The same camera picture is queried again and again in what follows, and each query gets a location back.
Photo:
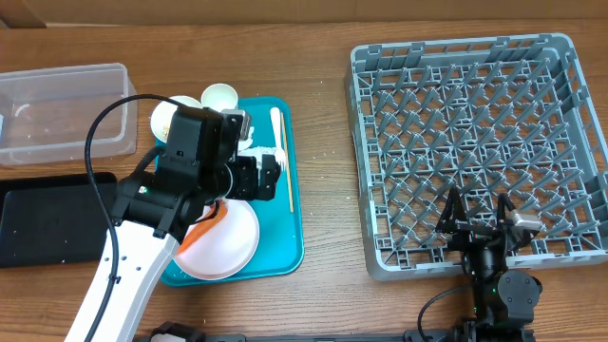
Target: wooden table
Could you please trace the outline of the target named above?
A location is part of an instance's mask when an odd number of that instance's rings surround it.
[[[593,20],[409,22],[0,31],[0,71],[123,63],[139,93],[198,97],[212,83],[240,96],[272,94],[293,116],[306,256],[292,275],[190,288],[159,284],[138,332],[165,320],[208,333],[401,333],[422,305],[461,278],[377,282],[368,276],[343,78],[353,47],[367,43],[537,32],[569,34],[599,118],[608,127],[608,23]],[[94,162],[126,176],[154,143],[140,102],[135,155]],[[3,167],[0,179],[82,173],[81,161]],[[0,271],[0,340],[62,341],[96,263]],[[608,264],[533,272],[544,285],[540,341],[605,339]],[[426,328],[472,314],[470,295],[436,303]]]

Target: metal grid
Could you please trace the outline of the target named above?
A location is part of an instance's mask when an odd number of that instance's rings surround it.
[[[539,215],[540,238],[512,254],[522,266],[529,266],[528,256],[585,251],[596,262],[605,260],[606,186],[597,175],[606,144],[576,52],[558,42],[564,39],[503,37],[353,51],[351,128],[359,168],[365,169],[361,195],[370,200],[364,235],[372,226],[366,254],[373,248],[384,272],[432,271],[432,264],[444,271],[460,262],[446,249],[448,237],[434,232],[452,185],[464,194],[472,220],[494,224],[501,193]],[[542,263],[542,257],[534,260]]]

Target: plastic bin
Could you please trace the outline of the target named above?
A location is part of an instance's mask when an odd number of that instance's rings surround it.
[[[134,95],[122,64],[68,66],[0,74],[0,164],[79,160],[88,129],[108,105]],[[99,125],[91,156],[135,152],[137,104],[114,109]]]
[[[434,231],[454,185],[472,221],[494,224],[501,193],[539,216],[542,232],[509,267],[608,259],[608,148],[570,38],[361,46],[346,82],[374,278],[462,273]]]

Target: orange object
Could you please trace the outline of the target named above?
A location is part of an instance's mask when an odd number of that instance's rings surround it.
[[[209,215],[207,217],[213,215],[214,210],[215,210],[215,205],[210,207]],[[226,205],[225,205],[224,201],[221,201],[218,214],[214,218],[207,219],[207,220],[197,224],[197,226],[194,227],[192,232],[190,232],[184,238],[183,242],[181,243],[180,248],[178,249],[178,255],[187,251],[188,248],[190,246],[192,246],[193,243],[195,243],[200,237],[205,235],[205,233],[207,233],[216,224],[218,224],[220,221],[222,221],[226,217],[226,214],[228,214],[228,209],[226,209]]]

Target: pink plate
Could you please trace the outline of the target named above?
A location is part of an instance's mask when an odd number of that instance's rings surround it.
[[[180,268],[198,279],[218,280],[240,271],[256,252],[259,223],[254,209],[244,200],[225,199],[226,216],[190,247],[175,256]],[[209,213],[205,207],[203,215]],[[186,236],[196,225],[188,228]]]

